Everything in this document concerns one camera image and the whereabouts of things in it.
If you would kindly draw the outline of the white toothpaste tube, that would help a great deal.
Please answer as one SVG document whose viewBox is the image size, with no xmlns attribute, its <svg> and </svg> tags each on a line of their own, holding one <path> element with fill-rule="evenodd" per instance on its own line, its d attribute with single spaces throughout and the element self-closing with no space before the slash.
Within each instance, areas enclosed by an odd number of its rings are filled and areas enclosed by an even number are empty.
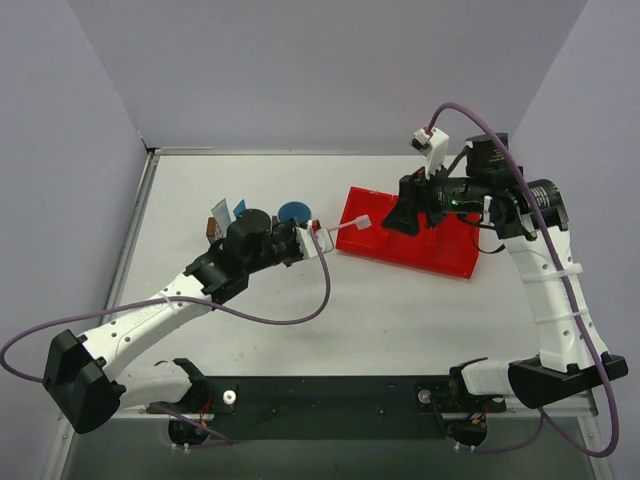
<svg viewBox="0 0 640 480">
<path fill-rule="evenodd" d="M 220 200 L 212 209 L 212 217 L 216 220 L 217 225 L 222 231 L 225 231 L 231 224 L 231 214 L 227 204 L 227 199 Z"/>
</svg>

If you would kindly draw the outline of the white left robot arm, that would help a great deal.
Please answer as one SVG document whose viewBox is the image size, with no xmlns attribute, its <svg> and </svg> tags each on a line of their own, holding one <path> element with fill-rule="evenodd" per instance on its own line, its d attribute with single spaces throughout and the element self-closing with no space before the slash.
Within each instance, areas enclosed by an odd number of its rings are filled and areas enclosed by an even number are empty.
<svg viewBox="0 0 640 480">
<path fill-rule="evenodd" d="M 124 371 L 142 353 L 238 296 L 252 274 L 313 258 L 317 247 L 311 222 L 272 223 L 261 210 L 243 212 L 224 238 L 140 305 L 125 309 L 112 323 L 56 335 L 49 346 L 45 390 L 75 432 L 96 430 L 132 401 L 141 383 L 126 379 Z"/>
</svg>

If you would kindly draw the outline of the white pink toothbrush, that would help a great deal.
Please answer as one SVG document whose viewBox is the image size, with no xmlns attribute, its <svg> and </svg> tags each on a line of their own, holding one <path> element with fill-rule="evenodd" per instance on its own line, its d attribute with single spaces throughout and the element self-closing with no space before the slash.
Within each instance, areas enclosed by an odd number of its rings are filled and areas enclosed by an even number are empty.
<svg viewBox="0 0 640 480">
<path fill-rule="evenodd" d="M 331 227 L 321 227 L 322 231 L 335 232 L 348 227 L 355 227 L 358 230 L 368 229 L 372 226 L 372 221 L 368 215 L 360 215 L 350 221 L 343 222 L 341 224 Z"/>
</svg>

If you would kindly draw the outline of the blue toothpaste tube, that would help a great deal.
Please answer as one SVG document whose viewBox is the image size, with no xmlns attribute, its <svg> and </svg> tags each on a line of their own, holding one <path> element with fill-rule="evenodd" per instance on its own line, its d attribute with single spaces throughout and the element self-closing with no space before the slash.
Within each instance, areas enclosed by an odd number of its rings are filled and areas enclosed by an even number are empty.
<svg viewBox="0 0 640 480">
<path fill-rule="evenodd" d="M 245 200 L 241 200 L 233 209 L 234 216 L 235 217 L 240 216 L 245 209 L 246 209 Z"/>
</svg>

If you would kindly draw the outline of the brown wooden block stand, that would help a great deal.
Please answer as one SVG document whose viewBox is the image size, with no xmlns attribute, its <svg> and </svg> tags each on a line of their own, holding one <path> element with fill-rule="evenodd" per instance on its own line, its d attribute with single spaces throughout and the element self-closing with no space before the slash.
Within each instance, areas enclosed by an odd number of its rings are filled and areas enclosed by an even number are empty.
<svg viewBox="0 0 640 480">
<path fill-rule="evenodd" d="M 224 236 L 224 233 L 219 226 L 218 221 L 213 216 L 210 216 L 207 219 L 205 236 L 210 245 L 213 245 L 216 241 L 220 240 Z"/>
</svg>

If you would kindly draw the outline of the blue plastic cup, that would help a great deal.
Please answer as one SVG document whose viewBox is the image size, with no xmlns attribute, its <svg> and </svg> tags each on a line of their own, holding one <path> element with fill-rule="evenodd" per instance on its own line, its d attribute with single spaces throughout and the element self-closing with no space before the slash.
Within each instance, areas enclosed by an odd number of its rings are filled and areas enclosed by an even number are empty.
<svg viewBox="0 0 640 480">
<path fill-rule="evenodd" d="M 278 212 L 277 218 L 280 222 L 294 220 L 296 223 L 306 223 L 311 219 L 312 211 L 310 207 L 300 201 L 290 201 L 283 204 Z"/>
</svg>

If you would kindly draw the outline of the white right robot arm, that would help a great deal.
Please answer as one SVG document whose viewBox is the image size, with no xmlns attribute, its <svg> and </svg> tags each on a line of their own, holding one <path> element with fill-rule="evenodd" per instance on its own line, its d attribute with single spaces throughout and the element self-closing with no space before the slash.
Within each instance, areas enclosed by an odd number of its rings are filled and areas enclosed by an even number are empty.
<svg viewBox="0 0 640 480">
<path fill-rule="evenodd" d="M 532 358 L 461 365 L 455 373 L 466 392 L 512 395 L 538 409 L 627 376 L 626 360 L 610 353 L 591 319 L 556 185 L 525 182 L 521 168 L 512 166 L 488 135 L 467 140 L 461 153 L 466 173 L 454 177 L 444 166 L 448 143 L 448 135 L 437 128 L 415 132 L 412 145 L 426 164 L 400 179 L 398 200 L 382 226 L 415 237 L 449 214 L 461 221 L 481 215 L 478 227 L 494 231 L 516 265 L 538 336 Z"/>
</svg>

